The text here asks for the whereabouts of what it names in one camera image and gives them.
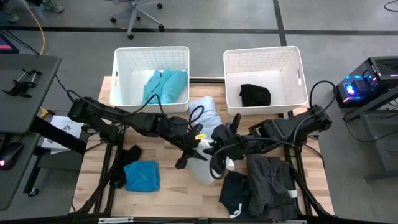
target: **white plastic basket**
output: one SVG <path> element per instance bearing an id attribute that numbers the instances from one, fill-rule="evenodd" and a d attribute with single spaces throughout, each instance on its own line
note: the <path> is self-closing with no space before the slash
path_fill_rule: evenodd
<path id="1" fill-rule="evenodd" d="M 264 47 L 224 52 L 224 75 L 228 114 L 285 113 L 308 101 L 303 65 L 297 47 Z M 266 87 L 269 106 L 243 107 L 241 85 Z"/>
<path id="2" fill-rule="evenodd" d="M 188 47 L 123 47 L 114 52 L 110 103 L 133 112 L 142 106 L 144 86 L 155 70 L 185 70 L 187 84 L 176 103 L 162 104 L 166 113 L 188 110 Z M 159 105 L 147 105 L 143 112 L 160 113 Z"/>

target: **blue led light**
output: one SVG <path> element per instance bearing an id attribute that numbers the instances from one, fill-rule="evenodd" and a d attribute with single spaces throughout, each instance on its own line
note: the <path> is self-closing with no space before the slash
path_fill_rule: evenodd
<path id="1" fill-rule="evenodd" d="M 351 86 L 351 85 L 346 85 L 346 90 L 347 90 L 348 94 L 351 94 L 351 95 L 355 94 L 355 91 L 353 90 L 353 86 Z"/>

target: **chair wheel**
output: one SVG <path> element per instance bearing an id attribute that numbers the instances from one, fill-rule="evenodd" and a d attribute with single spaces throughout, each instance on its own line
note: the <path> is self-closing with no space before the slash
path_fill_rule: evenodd
<path id="1" fill-rule="evenodd" d="M 30 193 L 28 193 L 28 197 L 33 197 L 36 196 L 40 191 L 36 188 L 32 188 L 32 191 Z"/>
<path id="2" fill-rule="evenodd" d="M 159 27 L 159 32 L 164 32 L 164 26 L 161 24 L 158 26 Z"/>

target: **wooden tabletop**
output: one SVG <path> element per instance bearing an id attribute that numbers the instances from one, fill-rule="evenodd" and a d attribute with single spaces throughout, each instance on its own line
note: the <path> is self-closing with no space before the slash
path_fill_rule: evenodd
<path id="1" fill-rule="evenodd" d="M 109 89 L 111 77 L 104 77 L 99 100 L 109 104 Z M 197 100 L 204 96 L 212 96 L 223 122 L 232 121 L 233 117 L 226 110 L 224 84 L 190 84 L 190 99 Z M 302 113 L 306 107 L 297 108 L 295 114 Z M 188 118 L 188 113 L 174 114 Z M 242 116 L 238 133 L 248 134 L 248 127 L 264 121 L 277 118 L 277 115 Z M 100 137 L 90 137 L 87 147 L 98 144 Z M 116 189 L 113 201 L 113 216 L 134 217 L 210 217 L 228 218 L 227 209 L 218 202 L 223 180 L 216 180 L 210 185 L 204 185 L 194 178 L 186 168 L 177 170 L 174 164 L 182 151 L 171 146 L 161 138 L 148 138 L 137 134 L 132 128 L 126 130 L 124 138 L 125 150 L 137 144 L 143 151 L 141 160 L 155 160 L 159 163 L 160 190 L 153 193 L 128 192 L 124 187 Z M 319 151 L 318 142 L 308 139 L 308 145 Z M 106 145 L 103 144 L 88 151 L 83 159 L 77 182 L 73 203 L 78 210 L 90 197 L 100 180 Z M 284 159 L 282 148 L 275 149 L 266 156 L 278 156 Z M 328 184 L 322 160 L 311 150 L 303 147 L 302 160 L 308 188 L 326 211 L 333 213 Z M 235 171 L 246 173 L 246 160 L 235 161 Z M 104 209 L 108 196 L 108 187 L 104 191 Z M 299 207 L 305 213 L 301 190 L 298 190 Z"/>

